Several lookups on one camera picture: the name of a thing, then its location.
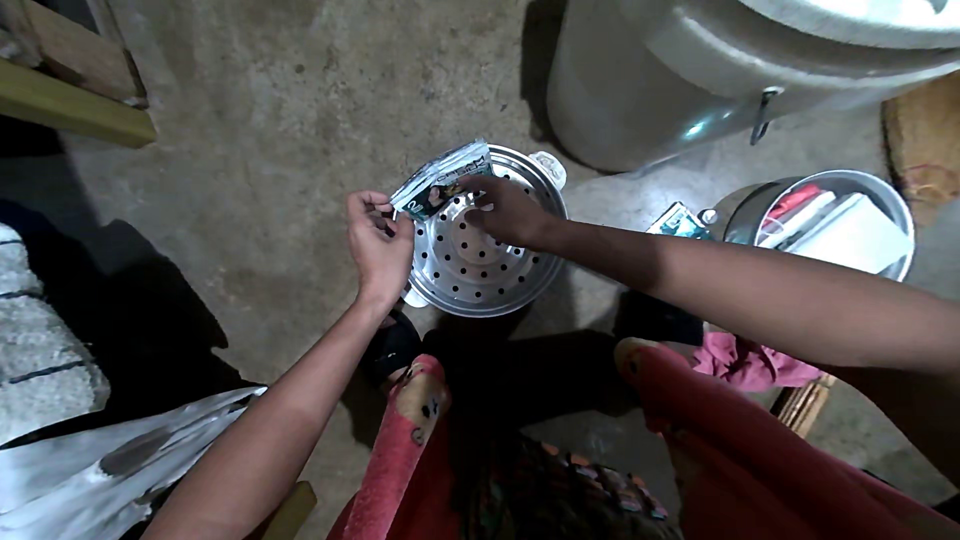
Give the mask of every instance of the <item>red cloth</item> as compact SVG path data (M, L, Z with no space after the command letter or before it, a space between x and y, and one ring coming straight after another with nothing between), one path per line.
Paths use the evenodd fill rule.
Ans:
M960 537L952 521L813 448L729 383L691 370L665 346L628 338L617 346L615 361L637 392L647 428L670 449L683 487L680 525L687 540ZM426 368L414 379L443 380L436 359L420 356L418 364ZM435 391L391 393L360 492L328 539L460 538L460 517L449 504L448 430L441 421L433 437L422 439L426 450L412 442L411 395L424 406L438 397Z
M694 371L725 380L743 392L762 392L773 386L803 386L823 372L793 356L778 353L732 333L710 331L693 353Z
M793 191L780 197L780 200L777 201L777 205L774 206L765 217L780 219L782 215L798 207L809 199L816 197L821 191L823 190L814 184L804 184L800 188L794 189Z

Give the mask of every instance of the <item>red clothing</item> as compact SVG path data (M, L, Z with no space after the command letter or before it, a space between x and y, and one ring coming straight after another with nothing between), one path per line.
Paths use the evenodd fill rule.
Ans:
M693 371L668 348L631 338L620 342L614 356L642 403L647 428L661 433L670 449L684 538L960 536L952 521L811 447L728 383ZM367 476L328 538L453 540L465 530L465 516L450 505L448 430L443 419L438 424L436 414L426 414L442 414L449 404L443 368L432 356L420 356L413 372L391 393ZM418 406L424 417L411 421ZM416 430L426 437L414 435ZM661 529L652 530L641 536L664 537Z

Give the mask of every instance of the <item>snack packet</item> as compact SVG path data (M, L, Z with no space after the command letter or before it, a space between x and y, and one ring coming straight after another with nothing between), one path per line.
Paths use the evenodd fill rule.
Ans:
M493 174L490 147L482 138L429 161L394 193L390 203L423 222L465 191L457 182L461 177L477 174Z

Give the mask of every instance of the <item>perforated metal plate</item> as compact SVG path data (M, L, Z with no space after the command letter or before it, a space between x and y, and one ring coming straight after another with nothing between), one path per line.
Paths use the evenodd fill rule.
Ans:
M548 212L566 218L560 191L527 156L490 145L493 174L509 179ZM563 261L502 243L464 219L474 194L451 200L416 224L410 284L427 302L465 317L494 317L532 302L557 277Z

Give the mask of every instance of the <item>colorful fabric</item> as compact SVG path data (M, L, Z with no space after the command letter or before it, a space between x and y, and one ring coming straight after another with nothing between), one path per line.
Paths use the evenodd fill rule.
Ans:
M647 428L670 450L683 538L960 535L952 521L811 447L667 347L628 338L614 359ZM495 430L472 495L458 504L451 443L459 435L443 417L443 381L440 363L420 356L391 392L360 491L328 538L681 537L641 479Z
M694 371L723 379L743 392L764 392L774 386L803 386L823 372L790 355L778 353L724 331L704 334L693 353Z

